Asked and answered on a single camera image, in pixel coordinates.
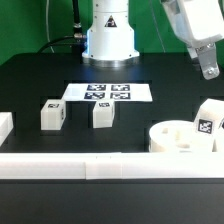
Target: metal screw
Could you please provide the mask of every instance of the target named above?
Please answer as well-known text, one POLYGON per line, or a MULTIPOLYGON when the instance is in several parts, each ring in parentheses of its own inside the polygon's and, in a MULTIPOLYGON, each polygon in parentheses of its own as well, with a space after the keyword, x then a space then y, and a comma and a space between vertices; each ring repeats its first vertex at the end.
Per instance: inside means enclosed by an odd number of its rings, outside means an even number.
POLYGON ((208 44, 207 47, 208 47, 208 48, 210 48, 210 47, 214 47, 214 44, 213 44, 213 43, 212 43, 212 44, 208 44))
POLYGON ((214 68, 209 68, 207 73, 208 73, 208 75, 214 75, 215 74, 215 69, 214 68))

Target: marker on block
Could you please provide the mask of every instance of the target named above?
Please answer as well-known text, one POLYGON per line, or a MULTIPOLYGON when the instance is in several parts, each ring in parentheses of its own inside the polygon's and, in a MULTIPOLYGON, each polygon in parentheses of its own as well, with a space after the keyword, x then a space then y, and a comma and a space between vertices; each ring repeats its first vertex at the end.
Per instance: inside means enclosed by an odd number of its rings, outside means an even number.
POLYGON ((0 146, 13 129, 12 113, 0 113, 0 146))
POLYGON ((93 109, 93 128, 112 127, 114 115, 114 99, 102 99, 96 101, 93 109))
POLYGON ((61 130, 65 118, 65 100, 48 100, 41 110, 41 130, 61 130))

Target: white block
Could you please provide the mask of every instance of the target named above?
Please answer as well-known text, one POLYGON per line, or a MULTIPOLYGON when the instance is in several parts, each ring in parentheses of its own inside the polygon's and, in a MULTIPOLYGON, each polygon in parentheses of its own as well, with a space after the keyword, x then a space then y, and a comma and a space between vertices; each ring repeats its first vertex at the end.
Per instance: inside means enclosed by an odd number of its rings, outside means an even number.
POLYGON ((65 118, 65 101, 48 100, 41 110, 41 130, 60 130, 65 118))
POLYGON ((114 99, 98 100, 93 109, 93 128, 112 127, 114 114, 114 99))
POLYGON ((0 146, 13 129, 12 113, 0 113, 0 146))

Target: cube with marker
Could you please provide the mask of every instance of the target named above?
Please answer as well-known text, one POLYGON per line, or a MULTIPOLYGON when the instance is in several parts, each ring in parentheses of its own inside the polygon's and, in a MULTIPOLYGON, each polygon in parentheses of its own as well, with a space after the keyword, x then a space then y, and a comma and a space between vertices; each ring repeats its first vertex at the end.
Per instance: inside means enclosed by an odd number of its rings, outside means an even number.
POLYGON ((47 100, 41 110, 41 130, 61 130, 65 118, 65 100, 47 100))
POLYGON ((93 109, 93 128, 112 127, 114 115, 114 99, 101 99, 96 101, 93 109))

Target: white plastic beam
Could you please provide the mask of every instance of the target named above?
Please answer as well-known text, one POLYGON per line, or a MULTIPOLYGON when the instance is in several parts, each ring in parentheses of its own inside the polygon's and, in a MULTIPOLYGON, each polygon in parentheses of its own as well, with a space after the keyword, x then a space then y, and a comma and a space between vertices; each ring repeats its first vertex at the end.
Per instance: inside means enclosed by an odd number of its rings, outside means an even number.
POLYGON ((0 154, 0 179, 224 178, 222 153, 0 154))

